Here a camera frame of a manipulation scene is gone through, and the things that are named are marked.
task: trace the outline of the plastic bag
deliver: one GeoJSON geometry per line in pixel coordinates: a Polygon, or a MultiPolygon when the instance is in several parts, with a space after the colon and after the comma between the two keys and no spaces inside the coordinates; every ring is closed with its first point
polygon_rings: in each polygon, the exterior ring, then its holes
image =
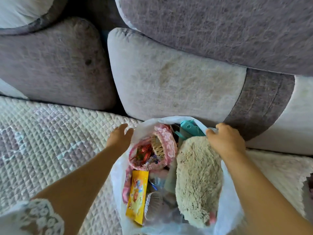
{"type": "MultiPolygon", "coordinates": [[[[123,235],[133,235],[138,233],[145,233],[148,235],[226,235],[233,230],[243,217],[243,210],[240,205],[233,181],[227,171],[225,163],[222,161],[222,169],[224,173],[223,187],[218,202],[217,221],[210,227],[198,229],[187,223],[168,221],[167,223],[152,224],[150,226],[140,226],[134,221],[126,217],[126,205],[123,204],[122,190],[125,182],[125,170],[129,166],[128,154],[130,149],[140,141],[150,135],[154,130],[154,125],[158,122],[163,124],[180,124],[184,120],[194,120],[202,132],[205,133],[207,127],[199,120],[189,116],[171,116],[165,118],[156,118],[147,120],[139,124],[131,139],[129,149],[116,161],[111,170],[111,181],[113,185],[113,194],[117,205],[117,210],[120,216],[120,223],[122,226],[123,235]]],[[[164,211],[163,214],[170,215],[173,211],[164,211]]]]}

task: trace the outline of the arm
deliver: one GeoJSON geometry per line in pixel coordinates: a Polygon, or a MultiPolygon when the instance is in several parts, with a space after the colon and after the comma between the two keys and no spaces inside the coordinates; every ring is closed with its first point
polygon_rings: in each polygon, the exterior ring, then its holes
{"type": "Polygon", "coordinates": [[[218,134],[207,130],[208,140],[227,166],[253,234],[312,235],[312,225],[248,158],[238,130],[224,123],[216,128],[218,134]]]}
{"type": "Polygon", "coordinates": [[[127,124],[117,127],[108,138],[106,148],[85,165],[54,182],[35,198],[48,199],[65,222],[65,235],[76,235],[113,164],[128,149],[133,129],[127,124]]]}

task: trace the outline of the yellow snack packet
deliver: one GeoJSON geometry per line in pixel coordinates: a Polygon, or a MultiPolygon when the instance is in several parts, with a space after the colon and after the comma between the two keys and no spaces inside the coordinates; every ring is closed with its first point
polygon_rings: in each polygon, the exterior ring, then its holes
{"type": "Polygon", "coordinates": [[[142,225],[145,210],[148,171],[133,171],[126,216],[142,225]]]}

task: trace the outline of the beige plush toy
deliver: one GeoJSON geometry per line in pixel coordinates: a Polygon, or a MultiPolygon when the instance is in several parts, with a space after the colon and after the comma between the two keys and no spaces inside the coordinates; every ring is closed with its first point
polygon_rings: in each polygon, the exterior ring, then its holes
{"type": "Polygon", "coordinates": [[[216,221],[223,183],[220,156],[206,137],[191,137],[177,155],[176,199],[180,212],[193,226],[202,228],[216,221]]]}

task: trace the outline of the white lace sleeve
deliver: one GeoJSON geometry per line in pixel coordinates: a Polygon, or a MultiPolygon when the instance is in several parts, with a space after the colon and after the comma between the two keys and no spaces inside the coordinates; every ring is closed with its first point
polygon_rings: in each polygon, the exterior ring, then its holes
{"type": "Polygon", "coordinates": [[[63,235],[64,221],[46,199],[20,202],[0,216],[0,234],[63,235]]]}

